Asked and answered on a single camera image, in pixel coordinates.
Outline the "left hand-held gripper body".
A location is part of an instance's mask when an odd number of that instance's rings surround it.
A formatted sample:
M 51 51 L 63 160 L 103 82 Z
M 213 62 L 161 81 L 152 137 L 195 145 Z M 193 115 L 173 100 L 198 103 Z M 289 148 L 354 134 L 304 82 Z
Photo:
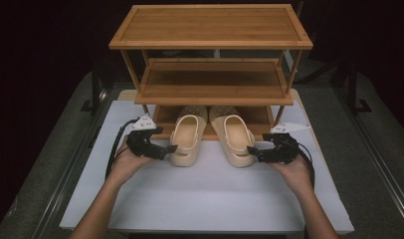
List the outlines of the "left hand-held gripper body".
M 157 126 L 149 115 L 144 115 L 132 122 L 126 144 L 136 156 L 146 156 L 147 150 L 152 145 L 151 135 L 147 134 L 147 130 L 153 128 Z

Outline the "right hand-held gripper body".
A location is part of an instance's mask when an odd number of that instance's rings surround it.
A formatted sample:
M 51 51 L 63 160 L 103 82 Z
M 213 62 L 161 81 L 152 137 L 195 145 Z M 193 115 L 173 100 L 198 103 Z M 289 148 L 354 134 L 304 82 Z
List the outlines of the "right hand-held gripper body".
M 291 132 L 302 129 L 309 129 L 309 125 L 294 122 L 281 122 L 270 130 L 272 134 L 271 142 L 275 145 L 273 148 L 273 162 L 289 164 L 294 161 L 298 154 L 307 162 L 311 162 L 311 156 L 307 148 L 305 146 L 303 147 L 308 153 L 305 154 L 301 150 L 302 145 L 291 136 Z

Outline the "beige clog shoe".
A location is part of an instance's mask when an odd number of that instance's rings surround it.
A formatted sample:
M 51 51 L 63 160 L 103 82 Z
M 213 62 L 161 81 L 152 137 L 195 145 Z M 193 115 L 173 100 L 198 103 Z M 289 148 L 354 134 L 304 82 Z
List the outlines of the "beige clog shoe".
M 177 146 L 171 155 L 173 165 L 190 166 L 195 162 L 207 118 L 208 113 L 204 106 L 187 106 L 181 110 L 170 137 L 170 142 Z
M 248 153 L 255 137 L 234 107 L 213 106 L 209 111 L 211 126 L 216 132 L 229 163 L 241 168 L 251 165 L 254 157 Z

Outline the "wooden shoe rack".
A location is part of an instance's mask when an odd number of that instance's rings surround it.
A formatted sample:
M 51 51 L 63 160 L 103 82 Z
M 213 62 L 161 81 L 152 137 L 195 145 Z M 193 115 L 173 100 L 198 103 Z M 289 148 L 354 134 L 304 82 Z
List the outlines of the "wooden shoe rack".
M 312 47 L 289 4 L 135 5 L 109 42 L 131 50 L 288 50 Z M 134 101 L 170 138 L 185 106 L 232 106 L 256 138 L 277 125 L 293 104 L 294 74 L 276 58 L 153 58 L 133 77 Z

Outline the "person's left hand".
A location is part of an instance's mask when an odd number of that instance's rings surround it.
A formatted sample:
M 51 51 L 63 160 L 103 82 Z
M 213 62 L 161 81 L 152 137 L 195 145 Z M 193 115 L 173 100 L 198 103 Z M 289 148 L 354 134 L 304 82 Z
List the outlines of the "person's left hand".
M 111 172 L 107 182 L 115 186 L 124 185 L 132 176 L 146 164 L 153 162 L 152 158 L 136 156 L 126 144 L 126 136 L 116 152 Z

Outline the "person's right hand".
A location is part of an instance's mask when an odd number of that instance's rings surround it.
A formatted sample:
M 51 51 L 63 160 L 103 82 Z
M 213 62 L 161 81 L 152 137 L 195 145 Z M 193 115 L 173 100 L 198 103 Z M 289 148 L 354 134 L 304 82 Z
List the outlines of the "person's right hand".
M 313 194 L 307 164 L 299 154 L 289 164 L 270 163 L 270 166 L 279 172 L 296 197 Z

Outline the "dark metal stand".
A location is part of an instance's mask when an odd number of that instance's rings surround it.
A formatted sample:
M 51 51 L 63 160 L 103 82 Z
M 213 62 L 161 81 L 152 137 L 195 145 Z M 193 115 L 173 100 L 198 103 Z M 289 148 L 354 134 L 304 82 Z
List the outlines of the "dark metal stand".
M 346 102 L 354 115 L 372 112 L 366 100 L 359 100 L 356 97 L 357 69 L 352 58 L 344 58 L 337 64 L 331 82 L 336 88 L 342 88 L 344 84 L 347 84 Z
M 104 93 L 104 79 L 102 62 L 97 62 L 91 70 L 92 98 L 85 101 L 81 111 L 94 115 L 100 108 Z

